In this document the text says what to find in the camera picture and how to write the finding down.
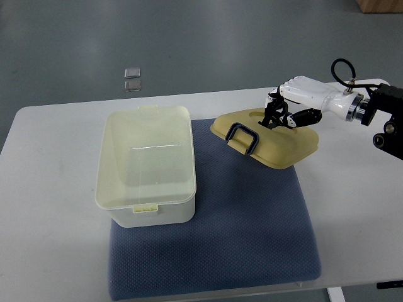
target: blue cushion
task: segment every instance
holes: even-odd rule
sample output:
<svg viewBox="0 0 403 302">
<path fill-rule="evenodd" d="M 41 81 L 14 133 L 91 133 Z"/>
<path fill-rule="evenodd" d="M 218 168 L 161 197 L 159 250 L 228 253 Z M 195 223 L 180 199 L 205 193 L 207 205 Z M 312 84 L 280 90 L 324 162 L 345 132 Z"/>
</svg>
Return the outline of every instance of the blue cushion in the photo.
<svg viewBox="0 0 403 302">
<path fill-rule="evenodd" d="M 196 213 L 186 223 L 110 234 L 113 300 L 316 279 L 321 263 L 293 167 L 241 155 L 192 121 Z"/>
</svg>

